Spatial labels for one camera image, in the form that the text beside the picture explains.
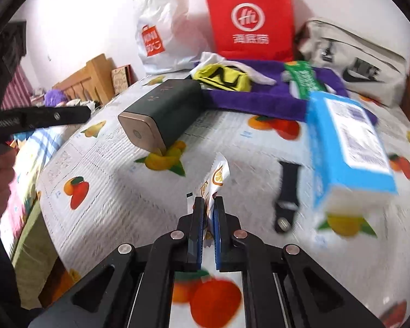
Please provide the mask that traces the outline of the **wooden headboard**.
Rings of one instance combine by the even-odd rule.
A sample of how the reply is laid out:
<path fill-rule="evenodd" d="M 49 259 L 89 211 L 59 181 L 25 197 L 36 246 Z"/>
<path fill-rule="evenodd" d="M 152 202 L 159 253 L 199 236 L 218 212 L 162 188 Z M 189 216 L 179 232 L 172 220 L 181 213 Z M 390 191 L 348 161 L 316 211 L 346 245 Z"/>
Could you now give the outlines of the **wooden headboard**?
<path fill-rule="evenodd" d="M 111 75 L 114 68 L 113 60 L 102 53 L 52 88 L 63 91 L 68 100 L 97 101 L 104 105 L 115 97 Z"/>

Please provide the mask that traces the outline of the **white Miniso plastic bag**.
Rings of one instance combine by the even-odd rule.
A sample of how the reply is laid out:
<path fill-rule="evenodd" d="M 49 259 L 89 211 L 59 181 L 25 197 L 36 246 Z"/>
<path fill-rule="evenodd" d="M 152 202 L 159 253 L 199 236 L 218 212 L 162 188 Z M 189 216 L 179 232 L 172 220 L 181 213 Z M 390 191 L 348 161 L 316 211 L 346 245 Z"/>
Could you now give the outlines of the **white Miniso plastic bag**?
<path fill-rule="evenodd" d="M 189 19 L 189 0 L 134 0 L 135 41 L 147 75 L 191 70 L 209 51 Z"/>

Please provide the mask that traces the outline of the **yellow mesh pouch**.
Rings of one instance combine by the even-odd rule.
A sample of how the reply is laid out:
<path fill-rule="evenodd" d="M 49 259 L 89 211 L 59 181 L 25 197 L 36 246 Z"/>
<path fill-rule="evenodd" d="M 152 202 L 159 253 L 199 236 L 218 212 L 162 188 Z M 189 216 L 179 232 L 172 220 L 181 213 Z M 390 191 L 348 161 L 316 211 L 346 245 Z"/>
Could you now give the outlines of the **yellow mesh pouch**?
<path fill-rule="evenodd" d="M 250 77 L 235 67 L 221 64 L 209 64 L 199 68 L 192 79 L 216 90 L 250 92 L 252 89 Z"/>

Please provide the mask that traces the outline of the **purple plush toy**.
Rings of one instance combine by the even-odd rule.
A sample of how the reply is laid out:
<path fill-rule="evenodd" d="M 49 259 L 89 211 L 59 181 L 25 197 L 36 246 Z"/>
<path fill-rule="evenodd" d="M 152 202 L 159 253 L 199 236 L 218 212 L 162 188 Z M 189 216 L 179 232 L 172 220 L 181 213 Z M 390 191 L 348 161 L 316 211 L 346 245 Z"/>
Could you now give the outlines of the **purple plush toy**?
<path fill-rule="evenodd" d="M 44 105 L 46 107 L 57 107 L 68 102 L 66 94 L 62 90 L 51 89 L 44 96 Z"/>

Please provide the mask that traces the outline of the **fruit print snack packet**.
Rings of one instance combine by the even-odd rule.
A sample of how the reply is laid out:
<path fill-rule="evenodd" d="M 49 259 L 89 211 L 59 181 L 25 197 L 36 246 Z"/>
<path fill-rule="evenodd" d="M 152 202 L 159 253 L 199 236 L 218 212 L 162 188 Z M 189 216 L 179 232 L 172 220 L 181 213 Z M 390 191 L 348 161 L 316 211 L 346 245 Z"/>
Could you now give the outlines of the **fruit print snack packet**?
<path fill-rule="evenodd" d="M 222 153 L 216 153 L 210 171 L 204 178 L 203 184 L 199 187 L 198 194 L 204 199 L 204 240 L 206 246 L 211 244 L 214 238 L 212 228 L 212 217 L 215 204 L 215 197 L 224 186 L 224 181 L 230 176 L 230 167 L 226 157 Z"/>

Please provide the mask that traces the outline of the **green blanket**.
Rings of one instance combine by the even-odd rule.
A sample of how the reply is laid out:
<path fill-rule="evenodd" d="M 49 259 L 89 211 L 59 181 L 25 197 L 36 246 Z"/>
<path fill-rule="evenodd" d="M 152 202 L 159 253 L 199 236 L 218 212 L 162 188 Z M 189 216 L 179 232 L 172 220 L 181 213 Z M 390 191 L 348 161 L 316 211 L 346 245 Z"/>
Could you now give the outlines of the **green blanket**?
<path fill-rule="evenodd" d="M 12 258 L 21 306 L 41 307 L 38 299 L 57 259 L 49 232 L 36 200 L 23 227 Z"/>

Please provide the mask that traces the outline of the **red Haidilao paper bag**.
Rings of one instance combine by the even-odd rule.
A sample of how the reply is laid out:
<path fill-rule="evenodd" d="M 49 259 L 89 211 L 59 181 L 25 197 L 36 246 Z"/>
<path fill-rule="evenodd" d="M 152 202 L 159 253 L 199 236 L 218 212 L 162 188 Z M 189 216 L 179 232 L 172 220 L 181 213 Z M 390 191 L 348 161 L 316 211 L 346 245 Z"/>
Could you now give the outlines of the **red Haidilao paper bag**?
<path fill-rule="evenodd" d="M 229 60 L 293 60 L 292 0 L 206 2 L 218 54 Z"/>

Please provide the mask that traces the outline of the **grey Nike waist bag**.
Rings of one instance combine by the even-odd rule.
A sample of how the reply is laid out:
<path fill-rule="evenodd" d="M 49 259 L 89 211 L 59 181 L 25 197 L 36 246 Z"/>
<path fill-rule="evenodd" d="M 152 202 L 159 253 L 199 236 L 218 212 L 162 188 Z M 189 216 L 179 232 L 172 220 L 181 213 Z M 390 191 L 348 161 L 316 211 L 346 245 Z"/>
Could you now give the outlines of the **grey Nike waist bag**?
<path fill-rule="evenodd" d="M 406 59 L 334 22 L 312 18 L 299 33 L 298 50 L 317 68 L 329 68 L 345 87 L 384 106 L 401 103 L 406 88 Z"/>

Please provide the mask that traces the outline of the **patterned brown notebook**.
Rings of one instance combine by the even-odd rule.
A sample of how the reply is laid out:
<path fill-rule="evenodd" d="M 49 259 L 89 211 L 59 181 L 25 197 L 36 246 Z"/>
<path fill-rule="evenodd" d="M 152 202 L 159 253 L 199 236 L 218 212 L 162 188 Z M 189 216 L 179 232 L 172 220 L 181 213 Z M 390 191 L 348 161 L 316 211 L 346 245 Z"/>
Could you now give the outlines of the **patterned brown notebook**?
<path fill-rule="evenodd" d="M 111 71 L 115 95 L 127 90 L 134 82 L 131 65 L 124 65 Z"/>

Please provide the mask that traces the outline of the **green wet wipe packet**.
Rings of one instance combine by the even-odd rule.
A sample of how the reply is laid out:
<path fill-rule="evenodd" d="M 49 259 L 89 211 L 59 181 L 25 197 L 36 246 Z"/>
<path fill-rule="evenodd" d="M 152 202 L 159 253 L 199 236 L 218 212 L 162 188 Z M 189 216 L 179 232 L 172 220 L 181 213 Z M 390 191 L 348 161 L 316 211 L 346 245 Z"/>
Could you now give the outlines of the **green wet wipe packet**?
<path fill-rule="evenodd" d="M 290 61 L 284 64 L 281 80 L 289 85 L 290 94 L 297 99 L 308 100 L 314 91 L 326 92 L 327 87 L 317 79 L 307 61 Z"/>

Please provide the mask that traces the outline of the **blue tissue pack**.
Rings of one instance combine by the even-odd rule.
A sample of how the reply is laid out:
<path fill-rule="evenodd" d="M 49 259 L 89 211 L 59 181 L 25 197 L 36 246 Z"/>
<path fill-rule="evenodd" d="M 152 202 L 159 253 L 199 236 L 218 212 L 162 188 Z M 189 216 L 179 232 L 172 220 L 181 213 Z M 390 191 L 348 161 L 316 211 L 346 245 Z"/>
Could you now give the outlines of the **blue tissue pack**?
<path fill-rule="evenodd" d="M 306 123 L 312 159 L 314 208 L 364 216 L 389 205 L 396 183 L 383 145 L 357 101 L 311 93 Z"/>

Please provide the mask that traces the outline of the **dark green box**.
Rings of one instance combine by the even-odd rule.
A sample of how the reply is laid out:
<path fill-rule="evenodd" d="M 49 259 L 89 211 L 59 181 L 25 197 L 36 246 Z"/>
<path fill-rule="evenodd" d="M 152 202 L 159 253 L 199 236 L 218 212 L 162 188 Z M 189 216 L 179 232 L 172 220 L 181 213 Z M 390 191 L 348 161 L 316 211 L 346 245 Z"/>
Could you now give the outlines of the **dark green box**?
<path fill-rule="evenodd" d="M 165 153 L 204 107 L 198 81 L 169 79 L 129 105 L 118 115 L 118 121 L 134 146 Z"/>

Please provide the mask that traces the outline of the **purple fleece cloth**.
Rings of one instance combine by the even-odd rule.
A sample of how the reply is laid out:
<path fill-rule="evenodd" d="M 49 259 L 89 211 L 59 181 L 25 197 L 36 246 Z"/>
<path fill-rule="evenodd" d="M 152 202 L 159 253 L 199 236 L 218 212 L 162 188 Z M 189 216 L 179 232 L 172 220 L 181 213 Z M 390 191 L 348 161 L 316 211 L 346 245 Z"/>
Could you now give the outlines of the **purple fleece cloth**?
<path fill-rule="evenodd" d="M 289 85 L 281 80 L 284 63 L 278 61 L 240 60 L 259 73 L 276 81 L 272 86 L 253 84 L 246 92 L 204 90 L 208 108 L 233 110 L 275 119 L 305 121 L 308 101 L 293 97 Z"/>

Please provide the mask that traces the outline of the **fruit print tablecloth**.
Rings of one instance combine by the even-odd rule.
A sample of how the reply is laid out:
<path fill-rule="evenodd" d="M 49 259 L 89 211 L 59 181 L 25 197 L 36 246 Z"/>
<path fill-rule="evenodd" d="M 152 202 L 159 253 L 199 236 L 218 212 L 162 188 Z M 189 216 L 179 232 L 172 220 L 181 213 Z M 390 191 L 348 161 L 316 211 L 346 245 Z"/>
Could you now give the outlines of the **fruit print tablecloth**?
<path fill-rule="evenodd" d="M 307 126 L 293 140 L 253 123 L 250 114 L 209 110 L 181 136 L 175 169 L 149 169 L 118 115 L 152 89 L 144 78 L 92 116 L 51 158 L 38 181 L 43 218 L 65 268 L 85 276 L 122 243 L 152 243 L 186 214 L 216 153 L 230 167 L 221 195 L 228 212 L 264 242 L 294 243 L 388 327 L 410 327 L 410 123 L 398 108 L 362 104 L 376 130 L 398 194 L 372 211 L 361 231 L 337 235 L 312 208 Z"/>

